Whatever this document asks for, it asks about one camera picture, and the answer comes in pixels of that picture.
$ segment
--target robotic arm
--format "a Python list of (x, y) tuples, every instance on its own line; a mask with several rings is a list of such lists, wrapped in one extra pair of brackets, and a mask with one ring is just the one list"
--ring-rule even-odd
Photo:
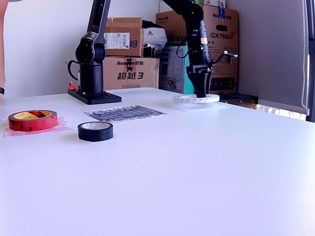
[[(210, 91), (212, 67), (223, 57), (227, 62), (237, 55), (222, 54), (216, 62), (210, 60), (207, 33), (203, 21), (204, 12), (194, 0), (164, 0), (177, 14), (182, 15), (187, 29), (187, 45), (190, 66), (187, 73), (197, 97), (205, 97)], [(120, 102), (121, 98), (103, 91), (104, 29), (110, 0), (94, 0), (87, 33), (81, 38), (76, 50), (78, 61), (70, 61), (68, 71), (72, 78), (79, 80), (79, 90), (68, 93), (87, 104)], [(72, 63), (80, 64), (80, 78), (71, 73)]]
[(225, 51), (217, 61), (210, 60), (202, 8), (198, 4), (195, 4), (194, 0), (163, 1), (177, 14), (182, 15), (186, 23), (186, 41), (190, 64), (186, 68), (187, 74), (197, 97), (206, 97), (206, 94), (210, 91), (213, 65), (219, 63), (225, 56), (227, 57), (227, 63), (232, 63), (233, 58), (238, 56)]

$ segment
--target barcode label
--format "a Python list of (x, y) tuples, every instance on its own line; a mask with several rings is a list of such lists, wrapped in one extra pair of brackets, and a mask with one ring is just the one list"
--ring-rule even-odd
[(105, 33), (105, 49), (129, 49), (130, 33)]

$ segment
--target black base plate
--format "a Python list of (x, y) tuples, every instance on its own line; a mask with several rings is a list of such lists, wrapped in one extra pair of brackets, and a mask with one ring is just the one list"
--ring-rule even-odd
[(93, 94), (93, 95), (89, 95), (89, 94), (83, 95), (80, 92), (68, 90), (68, 94), (70, 94), (71, 96), (79, 99), (80, 101), (88, 105), (114, 103), (114, 102), (122, 101), (121, 97), (113, 95), (108, 92), (103, 92), (103, 93)]

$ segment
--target paper sheet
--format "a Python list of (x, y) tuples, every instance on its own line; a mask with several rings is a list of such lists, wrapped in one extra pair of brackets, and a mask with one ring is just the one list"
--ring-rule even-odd
[(201, 112), (201, 111), (208, 111), (208, 110), (221, 110), (221, 109), (227, 109), (230, 108), (228, 106), (225, 106), (218, 102), (213, 102), (211, 104), (206, 104), (205, 106), (202, 104), (185, 104), (185, 103), (177, 103), (173, 104), (173, 106), (178, 109), (182, 110), (184, 112)]
[(103, 122), (116, 123), (129, 120), (137, 120), (151, 117), (168, 115), (167, 113), (153, 110), (142, 106), (118, 107), (91, 112), (84, 114)]
[(14, 131), (9, 128), (8, 119), (3, 119), (2, 124), (4, 126), (4, 135), (6, 138), (74, 129), (74, 127), (70, 127), (69, 122), (63, 117), (58, 117), (58, 124), (55, 127), (50, 128), (50, 129), (40, 130), (40, 131), (31, 131), (31, 132)]

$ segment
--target person's arm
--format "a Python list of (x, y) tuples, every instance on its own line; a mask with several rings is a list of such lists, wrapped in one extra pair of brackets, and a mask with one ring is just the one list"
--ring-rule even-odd
[[(4, 87), (4, 44), (3, 44), (3, 24), (4, 14), (9, 0), (0, 0), (0, 87)], [(3, 95), (0, 94), (0, 105)]]

